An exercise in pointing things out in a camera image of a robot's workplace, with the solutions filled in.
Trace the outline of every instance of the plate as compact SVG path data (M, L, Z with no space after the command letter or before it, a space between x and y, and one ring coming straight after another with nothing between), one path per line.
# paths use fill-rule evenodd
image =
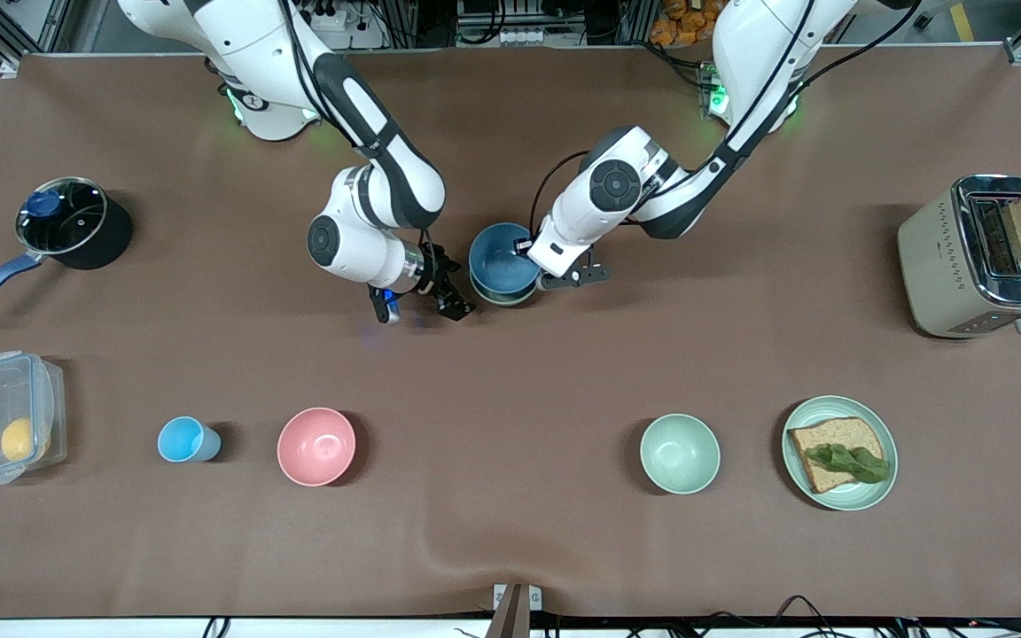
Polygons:
M884 450L884 459L888 461L888 467L891 470L890 477L888 480L875 482L875 484L850 482L850 484L830 489L825 494L815 494L814 490L810 488L810 477L806 476L806 468L803 468L803 459L798 456L797 448L789 436L789 431L815 426L826 420L840 420L840 418L845 416L858 416L872 428L872 432L877 436L877 440L880 441L880 446ZM805 403L795 407L793 412L790 412L789 419L786 420L786 427L782 429L782 460L786 463L786 472L790 473L791 480L794 480L794 484L807 496L820 505L831 509L840 509L843 512L856 512L859 509L880 503L896 482L896 444L892 443L892 435L888 433L888 428L884 427L884 421L881 421L880 416L872 409L843 396L818 396L815 399L806 400Z

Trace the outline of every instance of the clear food container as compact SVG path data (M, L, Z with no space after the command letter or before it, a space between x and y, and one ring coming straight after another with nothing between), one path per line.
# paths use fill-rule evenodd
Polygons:
M61 367L34 354L0 352L0 485L64 457Z

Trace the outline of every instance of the table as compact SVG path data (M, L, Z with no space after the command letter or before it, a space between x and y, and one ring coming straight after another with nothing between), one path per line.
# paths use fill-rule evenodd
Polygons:
M355 65L442 170L434 235L457 259L614 126L684 165L721 138L643 51ZM309 218L359 158L329 127L260 143L216 82L198 57L28 57L0 82L0 262L49 178L93 178L137 220L113 265L0 291L0 351L64 367L70 437L64 463L0 488L0 617L460 612L502 581L563 615L769 615L789 594L828 615L1021 615L1021 338L917 334L895 249L962 175L1021 175L1021 68L1001 48L843 65L684 239L619 230L606 286L457 325L411 299L377 325L363 286L309 261ZM785 415L820 394L895 437L896 487L868 511L823 511L782 469ZM312 405L359 436L337 487L276 463ZM693 496L636 460L675 411L722 445ZM158 458L185 413L215 424L222 459Z

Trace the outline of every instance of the toaster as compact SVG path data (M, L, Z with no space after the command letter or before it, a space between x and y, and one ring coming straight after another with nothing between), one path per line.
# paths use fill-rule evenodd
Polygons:
M1021 178L971 175L901 225L904 287L921 330L972 339L1014 324L1021 334L1021 254L1004 224L1018 198Z

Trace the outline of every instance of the black pot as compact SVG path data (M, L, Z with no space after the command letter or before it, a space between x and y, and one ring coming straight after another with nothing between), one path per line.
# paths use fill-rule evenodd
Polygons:
M85 178L60 178L39 186L15 220L26 252L0 265L0 286L53 257L78 271L93 271L120 257L133 239L129 211Z

